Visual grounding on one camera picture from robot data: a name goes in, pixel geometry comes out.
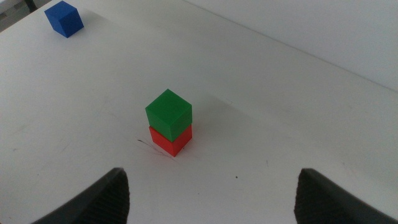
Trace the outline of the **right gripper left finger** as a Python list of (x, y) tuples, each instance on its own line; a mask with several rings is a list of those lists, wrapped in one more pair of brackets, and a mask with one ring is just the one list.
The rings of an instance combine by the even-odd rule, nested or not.
[(126, 224), (129, 215), (129, 183), (124, 169), (111, 169), (93, 185), (36, 224)]

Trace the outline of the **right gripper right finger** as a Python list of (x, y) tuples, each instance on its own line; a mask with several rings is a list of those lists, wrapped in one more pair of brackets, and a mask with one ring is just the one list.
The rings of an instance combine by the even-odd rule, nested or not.
[(389, 223), (389, 216), (355, 197), (315, 169), (298, 176), (294, 215), (297, 223)]

